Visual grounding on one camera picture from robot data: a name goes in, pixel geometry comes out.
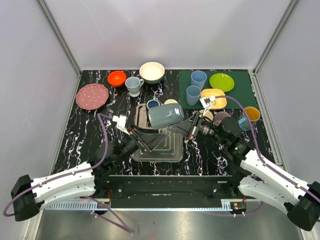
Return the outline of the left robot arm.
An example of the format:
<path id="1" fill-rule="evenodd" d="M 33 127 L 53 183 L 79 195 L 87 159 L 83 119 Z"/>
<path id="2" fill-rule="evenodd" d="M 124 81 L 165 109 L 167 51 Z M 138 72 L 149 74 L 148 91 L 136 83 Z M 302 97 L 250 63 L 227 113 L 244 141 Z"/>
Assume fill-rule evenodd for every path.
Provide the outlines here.
<path id="1" fill-rule="evenodd" d="M 113 174 L 117 161 L 137 150 L 153 151 L 166 138 L 162 130 L 143 129 L 135 125 L 127 132 L 129 136 L 122 145 L 114 147 L 106 139 L 93 158 L 73 168 L 34 179 L 27 174 L 19 177 L 10 192 L 11 201 L 3 215 L 22 222 L 61 201 L 91 196 L 103 198 L 108 193 L 104 181 Z M 9 207 L 13 208 L 11 214 L 7 212 Z"/>

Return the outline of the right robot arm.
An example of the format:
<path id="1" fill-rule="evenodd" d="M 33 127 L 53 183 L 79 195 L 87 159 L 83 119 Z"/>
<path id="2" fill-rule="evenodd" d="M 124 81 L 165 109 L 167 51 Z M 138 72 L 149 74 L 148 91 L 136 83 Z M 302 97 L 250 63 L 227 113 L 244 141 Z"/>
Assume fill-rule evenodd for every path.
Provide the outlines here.
<path id="1" fill-rule="evenodd" d="M 208 137 L 223 146 L 225 158 L 238 167 L 227 182 L 230 197 L 236 199 L 244 195 L 267 203 L 305 231 L 311 231 L 320 221 L 319 182 L 309 183 L 293 176 L 262 156 L 256 141 L 245 141 L 233 117 L 226 117 L 215 126 L 196 113 L 168 126 L 167 130 L 189 140 Z"/>

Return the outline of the lilac purple mug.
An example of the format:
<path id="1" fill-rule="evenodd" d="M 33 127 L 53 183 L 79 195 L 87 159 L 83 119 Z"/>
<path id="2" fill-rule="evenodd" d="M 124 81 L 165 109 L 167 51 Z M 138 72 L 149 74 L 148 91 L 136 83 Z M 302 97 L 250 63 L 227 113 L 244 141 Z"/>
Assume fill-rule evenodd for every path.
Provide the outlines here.
<path id="1" fill-rule="evenodd" d="M 218 126 L 223 119 L 229 118 L 229 117 L 231 117 L 231 115 L 225 111 L 217 112 L 213 118 L 213 124 Z"/>

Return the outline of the blue butterfly mug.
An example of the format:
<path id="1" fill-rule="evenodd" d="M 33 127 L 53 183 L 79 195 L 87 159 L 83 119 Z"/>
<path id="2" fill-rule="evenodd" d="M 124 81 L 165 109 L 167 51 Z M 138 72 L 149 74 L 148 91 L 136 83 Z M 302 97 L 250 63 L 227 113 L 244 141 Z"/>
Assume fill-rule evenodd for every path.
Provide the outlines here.
<path id="1" fill-rule="evenodd" d="M 253 107 L 248 106 L 244 109 L 244 111 L 241 113 L 240 117 L 238 118 L 238 125 L 239 127 L 247 132 L 251 130 L 250 125 L 252 127 L 257 123 L 257 121 L 260 119 L 261 113 L 260 111 Z"/>

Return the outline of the cream white mug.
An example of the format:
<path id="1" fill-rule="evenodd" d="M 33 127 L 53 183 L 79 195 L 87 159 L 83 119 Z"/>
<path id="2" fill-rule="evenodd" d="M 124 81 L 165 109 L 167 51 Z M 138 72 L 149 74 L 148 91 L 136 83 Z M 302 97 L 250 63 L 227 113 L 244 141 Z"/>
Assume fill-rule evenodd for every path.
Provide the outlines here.
<path id="1" fill-rule="evenodd" d="M 204 109 L 200 110 L 200 117 L 205 119 L 208 122 L 213 122 L 214 115 L 210 111 L 205 111 Z"/>

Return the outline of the grey blue mug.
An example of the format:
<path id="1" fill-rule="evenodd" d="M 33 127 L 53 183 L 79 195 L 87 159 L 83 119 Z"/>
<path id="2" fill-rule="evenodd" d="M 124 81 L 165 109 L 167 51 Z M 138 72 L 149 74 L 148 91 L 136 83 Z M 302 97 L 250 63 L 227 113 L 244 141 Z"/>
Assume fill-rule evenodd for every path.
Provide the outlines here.
<path id="1" fill-rule="evenodd" d="M 169 103 L 150 108 L 148 118 L 151 127 L 158 130 L 181 122 L 184 112 L 180 104 Z"/>

